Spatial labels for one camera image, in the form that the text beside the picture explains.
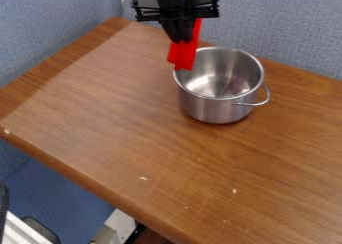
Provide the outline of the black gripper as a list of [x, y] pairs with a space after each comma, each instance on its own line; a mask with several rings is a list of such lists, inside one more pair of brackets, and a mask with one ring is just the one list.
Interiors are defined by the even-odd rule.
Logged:
[[192, 40], [192, 19], [219, 17], [217, 3], [219, 0], [131, 0], [131, 8], [137, 21], [160, 21], [171, 41], [179, 43]]

